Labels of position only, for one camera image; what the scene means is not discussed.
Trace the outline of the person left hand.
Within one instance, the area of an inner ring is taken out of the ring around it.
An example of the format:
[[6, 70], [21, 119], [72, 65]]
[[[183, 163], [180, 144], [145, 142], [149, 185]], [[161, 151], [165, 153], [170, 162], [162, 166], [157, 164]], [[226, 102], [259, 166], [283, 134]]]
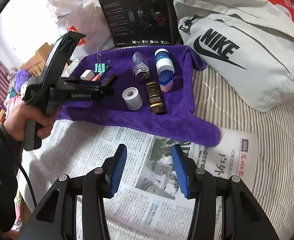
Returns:
[[25, 124], [28, 119], [31, 119], [42, 125], [42, 128], [38, 130], [37, 135], [41, 139], [45, 139], [51, 134], [60, 110], [61, 106], [56, 106], [53, 113], [46, 116], [36, 106], [21, 103], [11, 111], [8, 118], [4, 121], [3, 127], [13, 139], [23, 142]]

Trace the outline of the dark sleeve forearm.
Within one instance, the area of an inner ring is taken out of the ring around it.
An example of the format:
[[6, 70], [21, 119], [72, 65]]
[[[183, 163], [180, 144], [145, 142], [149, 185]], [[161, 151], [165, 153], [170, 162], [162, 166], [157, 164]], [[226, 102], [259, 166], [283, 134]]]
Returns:
[[18, 166], [10, 153], [21, 161], [23, 148], [22, 143], [15, 140], [3, 125], [0, 128], [8, 143], [5, 145], [0, 137], [0, 229], [8, 232], [16, 220], [14, 199], [18, 190]]

